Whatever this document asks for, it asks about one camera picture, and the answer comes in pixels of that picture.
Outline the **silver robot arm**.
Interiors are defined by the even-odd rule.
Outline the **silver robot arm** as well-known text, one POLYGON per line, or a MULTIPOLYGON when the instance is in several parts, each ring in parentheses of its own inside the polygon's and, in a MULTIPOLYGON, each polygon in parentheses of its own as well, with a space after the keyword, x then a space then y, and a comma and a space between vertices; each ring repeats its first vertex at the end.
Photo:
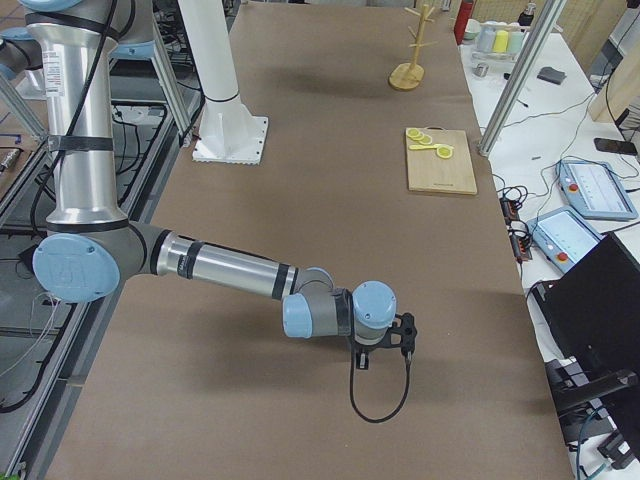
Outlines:
POLYGON ((338 288, 320 268, 298 269, 251 253, 134 222, 120 208, 113 145, 110 54, 155 41, 148 1, 27 1, 26 28, 41 48, 56 205, 33 256, 40 284, 83 303, 138 274, 174 273, 278 300, 293 338, 344 336, 352 364, 401 348, 411 325, 384 283, 338 288))

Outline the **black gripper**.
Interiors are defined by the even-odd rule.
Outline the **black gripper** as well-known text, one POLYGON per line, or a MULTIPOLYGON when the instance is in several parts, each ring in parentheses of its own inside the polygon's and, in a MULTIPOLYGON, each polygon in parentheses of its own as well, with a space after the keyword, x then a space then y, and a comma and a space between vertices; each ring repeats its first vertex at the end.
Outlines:
POLYGON ((353 363, 356 370, 369 369, 369 352, 370 349, 358 342, 353 343, 353 363))

